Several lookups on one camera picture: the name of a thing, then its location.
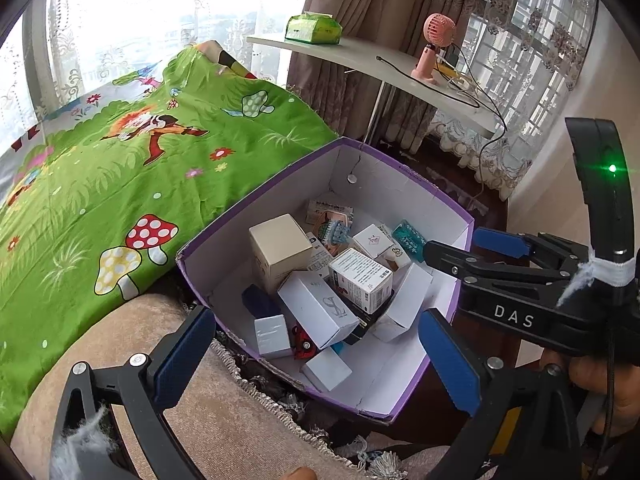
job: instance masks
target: table top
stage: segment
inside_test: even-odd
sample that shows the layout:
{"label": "table top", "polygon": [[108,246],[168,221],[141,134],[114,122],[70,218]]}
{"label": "table top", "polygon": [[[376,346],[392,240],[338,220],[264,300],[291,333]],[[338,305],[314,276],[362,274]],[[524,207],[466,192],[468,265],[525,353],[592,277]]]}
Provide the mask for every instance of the table top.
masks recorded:
{"label": "table top", "polygon": [[[444,78],[436,71],[434,71],[434,77],[438,80],[439,85],[425,84],[446,95],[438,94],[431,88],[422,86],[410,77],[398,73],[387,63],[376,59],[376,56],[383,57],[397,66],[404,74],[410,75],[418,60],[398,50],[392,50],[370,41],[346,37],[343,37],[340,40],[340,44],[337,45],[308,44],[300,41],[285,40],[284,33],[252,35],[247,37],[247,41],[307,54],[370,75],[438,107],[444,113],[457,118],[462,124],[480,134],[488,132],[490,136],[493,136],[498,130],[497,117],[486,108],[473,108],[450,99],[448,96],[466,100],[469,103],[472,102],[468,97],[449,89]],[[485,98],[482,101],[491,107],[491,104]]]}

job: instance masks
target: wall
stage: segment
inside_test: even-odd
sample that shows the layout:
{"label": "wall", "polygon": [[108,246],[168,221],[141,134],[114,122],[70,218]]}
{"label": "wall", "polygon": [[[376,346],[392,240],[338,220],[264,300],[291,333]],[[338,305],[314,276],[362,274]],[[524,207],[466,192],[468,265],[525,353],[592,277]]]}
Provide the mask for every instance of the wall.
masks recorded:
{"label": "wall", "polygon": [[[533,166],[509,199],[510,232],[549,232],[588,244],[589,218],[575,174],[565,117],[616,123],[630,170],[636,243],[640,242],[640,61],[602,4],[578,84]],[[538,347],[524,344],[518,362],[529,362],[539,355]]]}

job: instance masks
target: cartoon print blanket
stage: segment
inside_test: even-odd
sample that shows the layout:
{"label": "cartoon print blanket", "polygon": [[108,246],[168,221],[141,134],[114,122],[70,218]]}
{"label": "cartoon print blanket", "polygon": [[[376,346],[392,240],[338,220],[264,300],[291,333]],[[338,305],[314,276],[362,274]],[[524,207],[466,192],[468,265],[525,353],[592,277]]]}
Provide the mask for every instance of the cartoon print blanket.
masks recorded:
{"label": "cartoon print blanket", "polygon": [[11,436],[38,382],[92,324],[167,272],[214,218],[334,138],[296,96],[188,47],[14,142],[0,156],[0,432]]}

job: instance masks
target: metal screw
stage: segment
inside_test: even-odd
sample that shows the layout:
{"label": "metal screw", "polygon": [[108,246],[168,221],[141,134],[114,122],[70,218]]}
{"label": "metal screw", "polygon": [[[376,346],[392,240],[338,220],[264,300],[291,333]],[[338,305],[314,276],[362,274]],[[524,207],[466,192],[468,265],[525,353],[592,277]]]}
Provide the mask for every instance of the metal screw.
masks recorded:
{"label": "metal screw", "polygon": [[499,357],[489,357],[486,360],[486,365],[491,368],[491,370],[500,370],[504,366],[504,362]]}
{"label": "metal screw", "polygon": [[71,368],[74,375],[80,375],[82,373],[84,373],[84,371],[86,370],[86,363],[80,361],[79,363],[74,364],[74,367]]}
{"label": "metal screw", "polygon": [[146,355],[144,354],[133,354],[129,359],[129,364],[131,366],[140,366],[146,362]]}
{"label": "metal screw", "polygon": [[549,375],[552,375],[553,377],[556,377],[562,373],[562,368],[553,363],[551,363],[550,365],[547,365],[545,370],[546,370],[546,373],[548,373]]}

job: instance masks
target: blue gripper pad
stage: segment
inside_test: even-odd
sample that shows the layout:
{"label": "blue gripper pad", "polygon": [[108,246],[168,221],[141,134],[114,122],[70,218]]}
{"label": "blue gripper pad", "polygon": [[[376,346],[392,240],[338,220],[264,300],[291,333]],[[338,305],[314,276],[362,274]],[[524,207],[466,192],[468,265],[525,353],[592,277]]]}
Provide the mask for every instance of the blue gripper pad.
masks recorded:
{"label": "blue gripper pad", "polygon": [[210,308],[204,308],[155,374],[153,402],[159,411],[178,404],[215,333],[216,317]]}
{"label": "blue gripper pad", "polygon": [[530,251],[530,247],[521,236],[483,227],[479,227],[474,231],[473,243],[483,249],[513,258],[529,256]]}
{"label": "blue gripper pad", "polygon": [[469,350],[456,344],[451,325],[436,308],[420,315],[418,337],[456,408],[474,416],[481,401],[478,370],[465,356]]}

